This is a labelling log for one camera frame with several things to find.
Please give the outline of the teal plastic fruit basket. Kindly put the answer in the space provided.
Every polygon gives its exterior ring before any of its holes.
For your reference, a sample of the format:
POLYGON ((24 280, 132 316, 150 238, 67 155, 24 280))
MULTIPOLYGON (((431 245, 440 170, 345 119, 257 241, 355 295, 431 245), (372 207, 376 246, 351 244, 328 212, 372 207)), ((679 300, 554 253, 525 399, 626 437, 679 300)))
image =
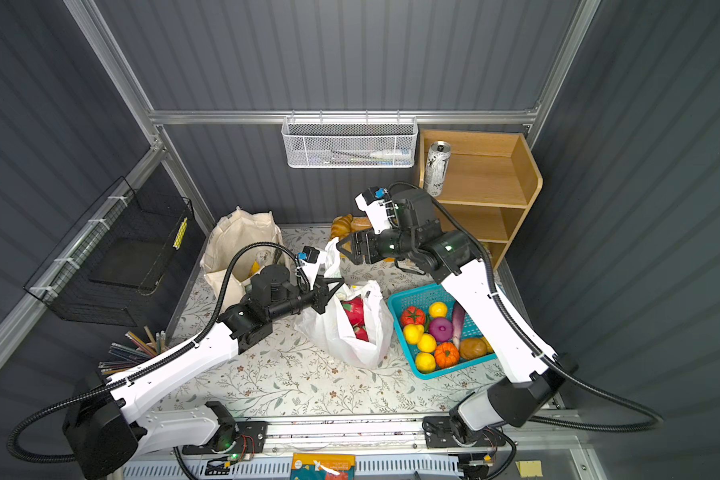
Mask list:
POLYGON ((465 309, 439 285, 396 293, 387 305, 403 354, 420 379, 434 379, 497 358, 465 309))

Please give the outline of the pink dragon fruit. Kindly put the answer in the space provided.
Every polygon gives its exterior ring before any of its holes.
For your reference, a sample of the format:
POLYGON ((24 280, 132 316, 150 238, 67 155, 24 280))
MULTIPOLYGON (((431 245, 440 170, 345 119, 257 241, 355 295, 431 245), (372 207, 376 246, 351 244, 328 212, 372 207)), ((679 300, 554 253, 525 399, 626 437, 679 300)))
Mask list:
POLYGON ((369 341, 365 324, 364 304, 360 297, 341 302, 342 308, 352 326, 355 338, 365 342, 369 341))

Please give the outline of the cream canvas tote bag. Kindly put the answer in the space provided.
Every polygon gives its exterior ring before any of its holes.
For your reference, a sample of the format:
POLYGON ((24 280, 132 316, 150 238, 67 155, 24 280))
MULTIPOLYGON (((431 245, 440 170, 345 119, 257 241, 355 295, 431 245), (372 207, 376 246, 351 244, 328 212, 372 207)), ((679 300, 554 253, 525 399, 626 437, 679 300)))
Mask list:
MULTIPOLYGON (((238 207, 217 223, 201 259, 204 278, 216 297, 221 293, 231 260, 243 247, 257 242, 284 244, 281 229, 275 223, 271 211, 252 214, 238 207)), ((286 254, 272 247, 256 247, 247 251, 232 268, 221 311, 237 304, 247 293, 251 283, 248 273, 254 261, 263 264, 263 268, 272 264, 289 268, 293 266, 286 254)))

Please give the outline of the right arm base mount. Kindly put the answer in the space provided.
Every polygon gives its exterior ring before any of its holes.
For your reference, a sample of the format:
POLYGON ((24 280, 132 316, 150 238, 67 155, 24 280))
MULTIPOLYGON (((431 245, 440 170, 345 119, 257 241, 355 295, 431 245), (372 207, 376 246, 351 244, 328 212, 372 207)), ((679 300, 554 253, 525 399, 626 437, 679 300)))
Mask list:
POLYGON ((422 420, 425 442, 430 449, 487 448, 506 445, 506 441, 489 429, 471 430, 460 420, 449 416, 425 416, 422 420))

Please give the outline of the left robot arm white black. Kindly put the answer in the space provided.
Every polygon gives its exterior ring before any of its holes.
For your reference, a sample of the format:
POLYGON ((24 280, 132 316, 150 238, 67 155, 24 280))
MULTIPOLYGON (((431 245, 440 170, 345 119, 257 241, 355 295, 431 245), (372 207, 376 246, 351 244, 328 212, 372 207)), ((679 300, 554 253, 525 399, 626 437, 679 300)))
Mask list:
POLYGON ((85 478, 98 479, 154 450, 213 443, 231 448, 238 429, 218 401, 189 412, 152 416, 150 410, 196 375, 265 339, 275 321, 306 309, 325 311, 343 284, 340 277, 320 274, 328 260, 326 251, 307 246, 294 253, 278 243, 270 246, 289 257, 296 268, 280 264, 262 268, 251 279, 250 292, 229 307, 216 303, 211 319, 195 336, 124 372, 86 378, 72 397, 22 420, 7 438, 9 454, 36 464, 75 462, 85 478), (41 454, 21 446, 20 435, 28 427, 59 411, 66 413, 62 432, 71 453, 41 454))

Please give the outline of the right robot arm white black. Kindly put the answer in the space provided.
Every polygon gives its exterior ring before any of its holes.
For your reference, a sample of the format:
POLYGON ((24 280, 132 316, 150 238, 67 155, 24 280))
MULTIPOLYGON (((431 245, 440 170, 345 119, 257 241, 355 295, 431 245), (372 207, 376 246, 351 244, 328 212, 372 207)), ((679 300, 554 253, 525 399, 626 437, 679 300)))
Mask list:
POLYGON ((660 427, 664 419, 653 409, 577 378, 575 361, 559 355, 514 309, 495 282, 491 256, 433 196, 420 187, 400 183, 400 192, 371 187, 355 203, 370 228, 351 234, 340 253, 352 263, 385 259, 409 260, 430 276, 465 310, 499 360, 503 378, 472 393, 450 412, 455 439, 467 442, 474 433, 504 425, 539 423, 601 433, 634 433, 660 427), (626 424, 588 424, 539 415, 564 384, 571 384, 612 404, 644 416, 626 424))

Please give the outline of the white plastic grocery bag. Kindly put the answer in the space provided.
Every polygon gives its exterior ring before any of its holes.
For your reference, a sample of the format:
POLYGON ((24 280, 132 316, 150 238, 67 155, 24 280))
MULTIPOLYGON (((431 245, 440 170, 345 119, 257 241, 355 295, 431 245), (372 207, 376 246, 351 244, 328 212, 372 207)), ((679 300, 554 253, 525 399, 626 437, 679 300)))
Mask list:
MULTIPOLYGON (((342 277, 338 240, 331 240, 321 249, 327 259, 320 269, 323 279, 342 277)), ((323 352, 358 368, 375 368, 387 354, 394 319, 386 305, 381 287, 375 280, 344 284, 332 294, 324 314, 308 308, 294 319, 293 328, 323 352), (364 304, 365 324, 369 341, 355 338, 341 302, 360 297, 364 304)))

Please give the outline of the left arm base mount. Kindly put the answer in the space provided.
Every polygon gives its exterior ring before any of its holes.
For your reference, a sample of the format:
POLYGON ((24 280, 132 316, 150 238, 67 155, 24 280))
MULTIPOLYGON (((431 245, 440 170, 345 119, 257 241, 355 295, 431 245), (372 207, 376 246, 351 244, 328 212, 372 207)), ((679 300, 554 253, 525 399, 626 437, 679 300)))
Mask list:
POLYGON ((211 439, 199 446, 186 445, 183 455, 236 455, 263 452, 269 424, 264 421, 237 422, 234 427, 221 426, 211 439))

